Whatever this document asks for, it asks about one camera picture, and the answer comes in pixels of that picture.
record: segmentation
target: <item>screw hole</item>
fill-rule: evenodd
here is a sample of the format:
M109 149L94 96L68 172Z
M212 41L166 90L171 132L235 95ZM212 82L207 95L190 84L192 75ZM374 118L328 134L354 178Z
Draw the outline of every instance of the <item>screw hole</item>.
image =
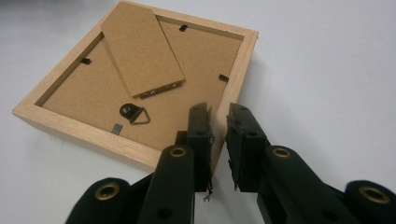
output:
M106 201L120 192L120 186L116 182L109 182L102 185L95 192L95 198L100 201Z
M291 156L290 152L283 148L275 148L273 150L273 154L283 159L289 158Z
M329 211L327 209L321 210L320 213L322 214L322 216L324 218L328 219L329 221L333 221L334 222L334 221L338 220L337 215L334 212Z
M379 189L363 186L359 188L359 192L363 195L366 199L374 202L374 203L389 203L390 198L384 192Z

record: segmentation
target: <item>white background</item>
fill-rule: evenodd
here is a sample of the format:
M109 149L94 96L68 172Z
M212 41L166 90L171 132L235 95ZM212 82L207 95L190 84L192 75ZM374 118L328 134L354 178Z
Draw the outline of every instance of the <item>white background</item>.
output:
M396 2L137 1L260 32L239 104L272 144L296 150L327 184L368 179L396 192ZM85 189L139 170L35 130L12 108L115 5L0 0L0 223L63 223ZM195 223L263 223L233 191L228 153Z

